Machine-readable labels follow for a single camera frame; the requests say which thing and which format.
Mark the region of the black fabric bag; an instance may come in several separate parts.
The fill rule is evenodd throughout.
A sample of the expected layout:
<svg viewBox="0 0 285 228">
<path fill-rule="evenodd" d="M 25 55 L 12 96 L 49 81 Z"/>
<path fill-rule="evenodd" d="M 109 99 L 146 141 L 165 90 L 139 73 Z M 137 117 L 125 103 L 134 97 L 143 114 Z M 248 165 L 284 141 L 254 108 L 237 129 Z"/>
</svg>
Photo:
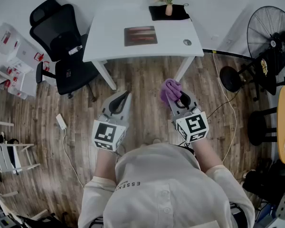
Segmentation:
<svg viewBox="0 0 285 228">
<path fill-rule="evenodd" d="M 190 18 L 183 5 L 172 5 L 172 14 L 170 16 L 166 15 L 166 8 L 166 5 L 149 6 L 152 20 L 185 20 Z"/>
</svg>

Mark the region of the person's right forearm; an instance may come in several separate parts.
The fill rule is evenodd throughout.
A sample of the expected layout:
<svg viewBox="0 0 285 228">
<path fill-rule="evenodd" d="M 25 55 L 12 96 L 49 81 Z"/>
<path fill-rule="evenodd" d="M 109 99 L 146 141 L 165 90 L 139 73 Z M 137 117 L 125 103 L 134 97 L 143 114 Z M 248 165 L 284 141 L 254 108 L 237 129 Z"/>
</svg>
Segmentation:
<svg viewBox="0 0 285 228">
<path fill-rule="evenodd" d="M 223 165 L 207 138 L 197 140 L 191 144 L 202 172 L 206 173 L 212 167 Z"/>
</svg>

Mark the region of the white table leg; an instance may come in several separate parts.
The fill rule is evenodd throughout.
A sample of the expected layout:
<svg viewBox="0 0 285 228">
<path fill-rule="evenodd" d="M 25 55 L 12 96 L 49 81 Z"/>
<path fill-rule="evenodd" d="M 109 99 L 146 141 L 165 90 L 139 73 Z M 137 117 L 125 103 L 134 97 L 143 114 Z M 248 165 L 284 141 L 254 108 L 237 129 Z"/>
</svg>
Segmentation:
<svg viewBox="0 0 285 228">
<path fill-rule="evenodd" d="M 193 62 L 195 57 L 185 57 L 174 77 L 174 80 L 176 81 L 180 81 L 181 78 L 184 76 L 185 72 L 187 71 L 187 69 L 189 68 L 189 66 L 191 65 L 191 63 Z"/>
</svg>

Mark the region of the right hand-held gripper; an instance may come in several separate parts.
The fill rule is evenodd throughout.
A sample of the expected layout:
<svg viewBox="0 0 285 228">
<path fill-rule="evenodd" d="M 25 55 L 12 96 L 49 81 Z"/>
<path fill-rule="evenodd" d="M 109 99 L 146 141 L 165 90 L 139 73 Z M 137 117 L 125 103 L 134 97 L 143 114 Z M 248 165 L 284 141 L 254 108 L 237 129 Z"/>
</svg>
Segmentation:
<svg viewBox="0 0 285 228">
<path fill-rule="evenodd" d="M 198 107 L 195 95 L 189 90 L 182 90 L 180 105 L 178 105 L 178 99 L 172 100 L 168 93 L 166 96 L 173 114 L 174 128 L 185 142 L 191 143 L 205 138 L 209 131 L 209 125 L 205 112 L 202 112 Z"/>
</svg>

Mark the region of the person's left forearm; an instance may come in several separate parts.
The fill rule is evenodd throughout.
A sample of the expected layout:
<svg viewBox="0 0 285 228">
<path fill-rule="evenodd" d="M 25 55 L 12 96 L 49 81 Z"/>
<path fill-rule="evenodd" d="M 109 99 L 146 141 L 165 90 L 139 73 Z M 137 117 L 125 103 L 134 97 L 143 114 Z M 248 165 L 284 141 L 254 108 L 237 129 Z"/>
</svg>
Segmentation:
<svg viewBox="0 0 285 228">
<path fill-rule="evenodd" d="M 105 178 L 116 183 L 116 160 L 117 156 L 114 152 L 99 149 L 93 176 Z"/>
</svg>

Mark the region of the black floor fan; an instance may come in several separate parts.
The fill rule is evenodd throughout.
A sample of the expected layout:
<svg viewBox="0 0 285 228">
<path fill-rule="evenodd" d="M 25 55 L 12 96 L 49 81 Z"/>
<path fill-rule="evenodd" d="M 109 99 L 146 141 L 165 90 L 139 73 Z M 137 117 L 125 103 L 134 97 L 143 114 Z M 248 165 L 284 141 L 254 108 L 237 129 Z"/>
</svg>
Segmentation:
<svg viewBox="0 0 285 228">
<path fill-rule="evenodd" d="M 257 9 L 248 23 L 247 46 L 253 59 L 264 55 L 277 83 L 285 85 L 285 12 L 273 6 Z"/>
</svg>

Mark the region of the white step stool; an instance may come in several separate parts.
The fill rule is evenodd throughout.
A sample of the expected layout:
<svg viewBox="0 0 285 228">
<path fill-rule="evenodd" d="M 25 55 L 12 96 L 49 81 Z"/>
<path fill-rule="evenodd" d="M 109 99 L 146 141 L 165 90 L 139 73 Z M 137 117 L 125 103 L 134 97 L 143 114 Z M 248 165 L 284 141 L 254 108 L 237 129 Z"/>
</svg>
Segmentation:
<svg viewBox="0 0 285 228">
<path fill-rule="evenodd" d="M 33 147 L 34 144 L 7 144 L 7 143 L 0 143 L 0 172 L 6 173 L 6 172 L 13 172 L 14 174 L 17 174 L 19 171 L 26 171 L 33 169 L 37 166 L 40 166 L 40 163 L 32 163 L 32 160 L 30 158 L 28 149 L 30 147 Z M 12 158 L 9 154 L 9 147 L 13 150 L 13 157 L 15 164 L 12 163 Z M 27 159 L 29 162 L 28 166 L 22 166 L 19 161 L 19 155 L 17 152 L 17 148 L 22 147 L 21 152 L 24 152 L 27 155 Z"/>
</svg>

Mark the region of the purple cloth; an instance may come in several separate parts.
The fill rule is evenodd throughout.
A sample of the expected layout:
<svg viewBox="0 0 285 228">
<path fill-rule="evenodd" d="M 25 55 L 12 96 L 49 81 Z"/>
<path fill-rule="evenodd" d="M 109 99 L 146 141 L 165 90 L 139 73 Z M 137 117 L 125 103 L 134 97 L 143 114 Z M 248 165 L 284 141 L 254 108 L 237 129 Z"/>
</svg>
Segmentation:
<svg viewBox="0 0 285 228">
<path fill-rule="evenodd" d="M 174 79 L 168 78 L 161 85 L 160 98 L 169 106 L 169 99 L 172 101 L 178 101 L 181 97 L 182 86 Z"/>
</svg>

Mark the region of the clear water bottle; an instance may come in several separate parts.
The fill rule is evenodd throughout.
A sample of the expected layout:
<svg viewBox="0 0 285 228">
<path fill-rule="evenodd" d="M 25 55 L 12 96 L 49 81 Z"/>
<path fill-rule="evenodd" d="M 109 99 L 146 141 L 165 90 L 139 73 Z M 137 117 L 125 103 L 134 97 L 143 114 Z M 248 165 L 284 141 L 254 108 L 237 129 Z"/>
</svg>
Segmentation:
<svg viewBox="0 0 285 228">
<path fill-rule="evenodd" d="M 69 55 L 71 56 L 71 55 L 73 55 L 73 54 L 79 52 L 82 48 L 83 48 L 82 45 L 76 46 L 76 47 L 74 47 L 73 49 L 69 50 L 68 53 L 69 53 Z"/>
</svg>

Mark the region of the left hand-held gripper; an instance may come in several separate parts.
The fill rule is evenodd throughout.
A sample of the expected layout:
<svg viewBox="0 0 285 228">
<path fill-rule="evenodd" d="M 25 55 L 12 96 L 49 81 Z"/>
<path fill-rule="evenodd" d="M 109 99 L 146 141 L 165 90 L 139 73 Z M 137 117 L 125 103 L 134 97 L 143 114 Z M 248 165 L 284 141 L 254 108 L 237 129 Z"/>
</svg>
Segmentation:
<svg viewBox="0 0 285 228">
<path fill-rule="evenodd" d="M 132 93 L 115 93 L 102 105 L 102 113 L 94 120 L 92 143 L 94 147 L 115 152 L 125 138 L 129 127 Z"/>
</svg>

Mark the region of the white power strip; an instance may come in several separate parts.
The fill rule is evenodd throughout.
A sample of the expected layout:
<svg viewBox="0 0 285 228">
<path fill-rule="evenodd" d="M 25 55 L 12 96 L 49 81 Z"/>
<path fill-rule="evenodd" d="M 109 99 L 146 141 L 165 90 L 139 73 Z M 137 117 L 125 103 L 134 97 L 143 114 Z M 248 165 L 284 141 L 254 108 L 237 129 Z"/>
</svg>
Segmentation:
<svg viewBox="0 0 285 228">
<path fill-rule="evenodd" d="M 61 114 L 58 114 L 58 115 L 56 116 L 56 120 L 57 120 L 57 122 L 58 122 L 58 124 L 59 124 L 59 126 L 60 126 L 60 128 L 61 128 L 62 130 L 65 130 L 65 129 L 67 128 L 66 122 L 65 122 L 65 120 L 63 119 L 63 117 L 62 117 Z"/>
</svg>

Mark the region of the person's beige shoe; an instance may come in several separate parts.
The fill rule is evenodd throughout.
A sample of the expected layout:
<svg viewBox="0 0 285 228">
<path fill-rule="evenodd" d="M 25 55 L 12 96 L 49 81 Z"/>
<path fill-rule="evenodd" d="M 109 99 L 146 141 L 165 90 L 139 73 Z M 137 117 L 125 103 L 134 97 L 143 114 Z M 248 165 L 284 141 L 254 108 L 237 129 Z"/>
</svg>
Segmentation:
<svg viewBox="0 0 285 228">
<path fill-rule="evenodd" d="M 152 144 L 157 144 L 157 143 L 161 143 L 161 140 L 160 140 L 159 138 L 155 138 L 155 139 L 153 140 L 153 142 L 152 142 Z M 150 145 L 150 144 L 144 142 L 143 144 L 141 144 L 140 147 L 145 147 L 145 146 L 148 146 L 148 145 Z"/>
</svg>

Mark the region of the pile of white red boxes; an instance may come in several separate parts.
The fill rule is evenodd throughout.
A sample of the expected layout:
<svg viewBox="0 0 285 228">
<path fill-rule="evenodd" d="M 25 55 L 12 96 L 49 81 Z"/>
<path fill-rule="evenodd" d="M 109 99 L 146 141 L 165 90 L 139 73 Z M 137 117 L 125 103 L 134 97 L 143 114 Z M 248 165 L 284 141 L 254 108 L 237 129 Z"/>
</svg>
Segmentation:
<svg viewBox="0 0 285 228">
<path fill-rule="evenodd" d="M 40 62 L 44 70 L 54 72 L 54 63 L 47 54 L 38 51 L 11 25 L 0 25 L 0 88 L 22 99 L 36 97 Z"/>
</svg>

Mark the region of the black bag yellow print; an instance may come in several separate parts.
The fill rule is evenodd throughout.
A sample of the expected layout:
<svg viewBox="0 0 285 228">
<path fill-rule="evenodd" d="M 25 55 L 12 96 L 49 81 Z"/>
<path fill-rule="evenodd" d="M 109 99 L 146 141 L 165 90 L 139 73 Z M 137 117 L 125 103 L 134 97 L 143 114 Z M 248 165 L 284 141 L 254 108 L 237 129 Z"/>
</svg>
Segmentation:
<svg viewBox="0 0 285 228">
<path fill-rule="evenodd" d="M 261 86 L 272 95 L 278 86 L 285 86 L 285 31 L 273 34 L 258 55 L 255 70 Z"/>
</svg>

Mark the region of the person's cream shirt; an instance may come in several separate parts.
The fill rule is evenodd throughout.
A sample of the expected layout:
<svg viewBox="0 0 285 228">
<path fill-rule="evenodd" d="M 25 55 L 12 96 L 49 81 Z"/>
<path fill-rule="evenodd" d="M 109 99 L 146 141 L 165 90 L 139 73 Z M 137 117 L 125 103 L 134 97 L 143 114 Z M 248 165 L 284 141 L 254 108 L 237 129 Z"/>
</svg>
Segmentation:
<svg viewBox="0 0 285 228">
<path fill-rule="evenodd" d="M 255 210 L 224 166 L 206 173 L 194 150 L 167 143 L 117 158 L 116 183 L 85 185 L 78 228 L 253 228 Z"/>
</svg>

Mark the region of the black office chair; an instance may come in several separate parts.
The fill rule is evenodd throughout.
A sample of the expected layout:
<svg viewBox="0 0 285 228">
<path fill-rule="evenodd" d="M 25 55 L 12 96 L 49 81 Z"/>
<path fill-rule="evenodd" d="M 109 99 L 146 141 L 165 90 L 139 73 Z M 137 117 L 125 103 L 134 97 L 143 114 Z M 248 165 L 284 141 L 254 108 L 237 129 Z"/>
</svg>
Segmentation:
<svg viewBox="0 0 285 228">
<path fill-rule="evenodd" d="M 94 64 L 83 61 L 87 34 L 81 35 L 77 28 L 75 10 L 71 4 L 60 5 L 56 0 L 46 0 L 35 8 L 29 18 L 30 35 L 47 52 L 55 63 L 55 73 L 43 69 L 43 62 L 37 66 L 36 82 L 44 76 L 55 79 L 60 95 L 67 95 L 84 86 L 91 89 L 90 82 L 99 72 Z M 83 48 L 69 55 L 69 50 L 82 45 Z M 66 70 L 71 69 L 71 77 L 66 78 Z"/>
</svg>

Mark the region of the black stool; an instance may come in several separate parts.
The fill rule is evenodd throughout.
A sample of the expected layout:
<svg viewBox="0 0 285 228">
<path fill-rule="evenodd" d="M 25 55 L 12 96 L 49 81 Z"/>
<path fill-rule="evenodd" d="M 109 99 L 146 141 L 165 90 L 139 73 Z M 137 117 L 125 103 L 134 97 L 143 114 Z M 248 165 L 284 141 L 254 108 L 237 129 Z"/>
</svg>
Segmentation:
<svg viewBox="0 0 285 228">
<path fill-rule="evenodd" d="M 242 64 L 241 69 L 239 71 L 235 70 L 230 66 L 224 66 L 219 73 L 220 80 L 223 86 L 230 92 L 236 92 L 239 89 L 243 88 L 247 84 L 254 83 L 256 89 L 256 97 L 253 98 L 253 101 L 256 102 L 259 100 L 260 92 L 265 92 L 265 89 L 260 85 L 257 73 L 253 72 L 251 67 L 254 66 L 256 59 L 253 59 L 248 64 Z M 244 82 L 241 79 L 240 75 L 247 71 L 251 75 L 251 79 L 249 82 Z"/>
<path fill-rule="evenodd" d="M 266 109 L 263 111 L 254 111 L 247 124 L 247 135 L 249 141 L 254 146 L 259 146 L 262 143 L 276 143 L 276 136 L 267 136 L 267 133 L 277 133 L 276 128 L 268 128 L 266 125 L 265 116 L 277 112 L 277 107 Z"/>
</svg>

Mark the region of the dark brown rectangular board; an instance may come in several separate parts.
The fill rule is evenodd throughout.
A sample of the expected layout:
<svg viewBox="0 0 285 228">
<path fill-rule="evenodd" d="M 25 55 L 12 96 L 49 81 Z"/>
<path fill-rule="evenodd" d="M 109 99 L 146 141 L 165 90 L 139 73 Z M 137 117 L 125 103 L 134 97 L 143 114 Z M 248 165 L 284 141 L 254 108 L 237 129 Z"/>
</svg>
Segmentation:
<svg viewBox="0 0 285 228">
<path fill-rule="evenodd" d="M 157 44 L 154 26 L 140 26 L 124 29 L 124 46 Z"/>
</svg>

